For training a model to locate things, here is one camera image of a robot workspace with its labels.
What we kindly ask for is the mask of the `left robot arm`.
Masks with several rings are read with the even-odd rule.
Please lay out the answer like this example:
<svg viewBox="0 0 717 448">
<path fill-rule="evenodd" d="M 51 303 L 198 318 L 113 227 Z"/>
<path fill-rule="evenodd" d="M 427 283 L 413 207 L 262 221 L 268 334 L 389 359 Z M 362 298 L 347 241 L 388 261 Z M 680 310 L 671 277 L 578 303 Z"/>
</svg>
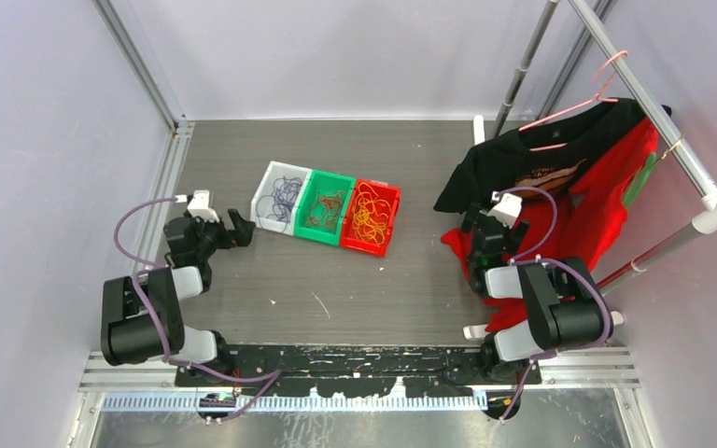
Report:
<svg viewBox="0 0 717 448">
<path fill-rule="evenodd" d="M 153 358 L 199 364 L 212 385 L 224 385 L 235 371 L 223 337 L 184 323 L 180 303 L 208 292 L 213 283 L 210 258 L 219 250 L 248 246 L 256 224 L 235 209 L 232 227 L 222 219 L 205 221 L 189 212 L 167 222 L 165 264 L 107 280 L 103 285 L 101 350 L 111 366 Z"/>
</svg>

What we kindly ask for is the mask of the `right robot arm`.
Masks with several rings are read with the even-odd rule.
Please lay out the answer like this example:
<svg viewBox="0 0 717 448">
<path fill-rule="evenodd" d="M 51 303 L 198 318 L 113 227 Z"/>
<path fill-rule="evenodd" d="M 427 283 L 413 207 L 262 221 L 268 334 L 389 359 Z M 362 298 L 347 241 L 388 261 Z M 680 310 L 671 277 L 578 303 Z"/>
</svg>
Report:
<svg viewBox="0 0 717 448">
<path fill-rule="evenodd" d="M 485 299 L 511 299 L 526 313 L 522 322 L 484 337 L 478 356 L 484 378 L 501 384 L 535 359 L 607 342 L 615 326 L 612 312 L 581 259 L 514 261 L 527 222 L 513 227 L 476 204 L 460 229 L 470 238 L 471 290 Z"/>
</svg>

